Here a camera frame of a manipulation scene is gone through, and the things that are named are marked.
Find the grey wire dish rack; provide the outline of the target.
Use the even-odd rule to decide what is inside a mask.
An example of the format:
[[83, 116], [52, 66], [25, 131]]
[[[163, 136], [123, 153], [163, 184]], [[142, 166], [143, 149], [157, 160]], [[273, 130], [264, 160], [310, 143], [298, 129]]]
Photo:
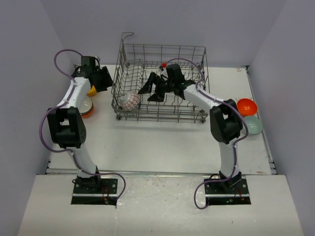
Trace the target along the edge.
[[122, 33], [112, 86], [117, 120], [204, 123], [207, 113], [185, 100], [184, 86], [209, 89], [206, 47], [133, 43]]

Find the yellow bowl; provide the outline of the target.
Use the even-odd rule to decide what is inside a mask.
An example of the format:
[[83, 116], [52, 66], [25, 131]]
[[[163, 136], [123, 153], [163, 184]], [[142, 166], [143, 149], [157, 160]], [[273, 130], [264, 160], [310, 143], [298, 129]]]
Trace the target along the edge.
[[88, 91], [87, 96], [92, 97], [97, 94], [96, 88], [94, 86], [91, 87], [91, 89]]

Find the red patterned white bowl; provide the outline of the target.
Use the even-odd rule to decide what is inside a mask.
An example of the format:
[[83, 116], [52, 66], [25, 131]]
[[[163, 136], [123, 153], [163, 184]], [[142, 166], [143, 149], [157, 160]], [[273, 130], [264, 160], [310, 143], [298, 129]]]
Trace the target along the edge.
[[133, 91], [125, 92], [123, 96], [120, 97], [120, 106], [124, 110], [133, 110], [140, 103], [140, 95]]

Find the teal white bowl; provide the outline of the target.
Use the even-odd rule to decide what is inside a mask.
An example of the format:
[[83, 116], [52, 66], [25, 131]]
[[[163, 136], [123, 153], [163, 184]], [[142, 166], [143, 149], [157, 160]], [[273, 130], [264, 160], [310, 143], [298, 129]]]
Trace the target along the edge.
[[78, 110], [80, 114], [84, 114], [90, 111], [92, 108], [94, 108], [92, 99], [88, 96], [85, 96], [85, 98], [81, 102], [81, 105], [78, 107]]

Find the orange plastic bowl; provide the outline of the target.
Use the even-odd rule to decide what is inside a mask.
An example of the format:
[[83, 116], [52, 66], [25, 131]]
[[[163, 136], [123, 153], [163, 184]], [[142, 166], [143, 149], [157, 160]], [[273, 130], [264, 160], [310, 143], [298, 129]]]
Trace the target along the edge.
[[237, 108], [242, 116], [254, 116], [258, 111], [257, 104], [248, 98], [242, 98], [237, 102]]

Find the pale green ceramic bowl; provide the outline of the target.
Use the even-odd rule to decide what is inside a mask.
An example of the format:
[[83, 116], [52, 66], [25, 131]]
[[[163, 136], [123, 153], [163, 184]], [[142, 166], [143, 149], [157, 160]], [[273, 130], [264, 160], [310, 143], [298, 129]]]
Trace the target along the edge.
[[246, 116], [244, 121], [248, 128], [249, 135], [258, 135], [263, 131], [263, 124], [256, 116]]

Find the orange white bowl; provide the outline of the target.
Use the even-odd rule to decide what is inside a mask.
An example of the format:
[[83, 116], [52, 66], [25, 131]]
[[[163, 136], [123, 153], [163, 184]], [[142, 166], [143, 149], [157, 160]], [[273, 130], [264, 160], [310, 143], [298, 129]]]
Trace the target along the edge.
[[81, 117], [82, 118], [89, 118], [93, 113], [94, 113], [94, 108], [92, 108], [90, 111], [88, 111], [84, 114], [81, 114]]

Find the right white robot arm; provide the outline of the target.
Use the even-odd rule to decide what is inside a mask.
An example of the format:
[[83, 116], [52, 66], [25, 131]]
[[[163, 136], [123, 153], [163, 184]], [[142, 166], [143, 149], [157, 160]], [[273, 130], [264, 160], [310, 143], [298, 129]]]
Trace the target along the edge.
[[237, 144], [243, 124], [235, 101], [215, 98], [195, 81], [185, 79], [178, 64], [165, 64], [159, 68], [159, 72], [159, 75], [154, 72], [149, 75], [138, 94], [150, 94], [149, 102], [162, 102], [166, 93], [173, 93], [208, 113], [210, 132], [219, 143], [221, 158], [219, 178], [209, 185], [220, 187], [224, 193], [231, 193], [241, 180]]

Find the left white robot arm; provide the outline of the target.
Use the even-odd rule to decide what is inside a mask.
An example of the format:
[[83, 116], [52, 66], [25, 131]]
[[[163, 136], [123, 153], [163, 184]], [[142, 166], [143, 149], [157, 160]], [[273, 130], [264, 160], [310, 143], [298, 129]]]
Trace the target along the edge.
[[85, 185], [91, 193], [102, 189], [102, 180], [97, 165], [91, 160], [84, 145], [87, 131], [79, 112], [87, 93], [107, 91], [113, 80], [107, 67], [101, 67], [92, 56], [81, 56], [81, 65], [70, 75], [70, 88], [56, 108], [48, 110], [47, 120], [51, 139], [66, 152], [78, 171], [75, 184]]

